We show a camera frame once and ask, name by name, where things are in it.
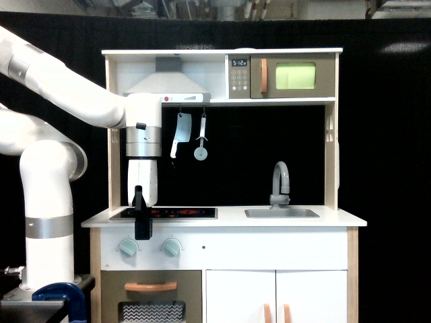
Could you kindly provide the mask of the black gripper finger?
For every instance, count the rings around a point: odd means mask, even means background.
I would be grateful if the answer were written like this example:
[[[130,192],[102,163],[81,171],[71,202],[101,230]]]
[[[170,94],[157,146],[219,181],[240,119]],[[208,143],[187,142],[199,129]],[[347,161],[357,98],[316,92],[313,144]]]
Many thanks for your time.
[[[135,239],[150,240],[152,237],[151,209],[146,205],[143,197],[142,186],[135,186],[135,193],[132,200],[135,215]]]

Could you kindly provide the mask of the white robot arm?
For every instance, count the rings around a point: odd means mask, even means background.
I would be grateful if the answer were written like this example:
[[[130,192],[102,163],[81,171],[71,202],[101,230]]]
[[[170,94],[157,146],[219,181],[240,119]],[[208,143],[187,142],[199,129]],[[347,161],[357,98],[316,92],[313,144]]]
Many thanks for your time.
[[[119,96],[73,72],[60,60],[1,30],[1,72],[95,127],[125,129],[130,206],[158,199],[162,103],[155,94]],[[70,184],[86,171],[83,149],[47,122],[1,108],[1,152],[20,159],[26,217],[26,282],[37,290],[74,280]]]

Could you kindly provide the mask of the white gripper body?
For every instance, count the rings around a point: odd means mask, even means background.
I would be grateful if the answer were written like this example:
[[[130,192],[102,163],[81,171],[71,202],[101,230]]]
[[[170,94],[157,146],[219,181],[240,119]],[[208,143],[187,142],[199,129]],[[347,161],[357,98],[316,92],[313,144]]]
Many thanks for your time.
[[[158,169],[155,159],[130,159],[127,173],[127,194],[129,206],[133,206],[135,187],[142,188],[142,195],[148,207],[158,201]]]

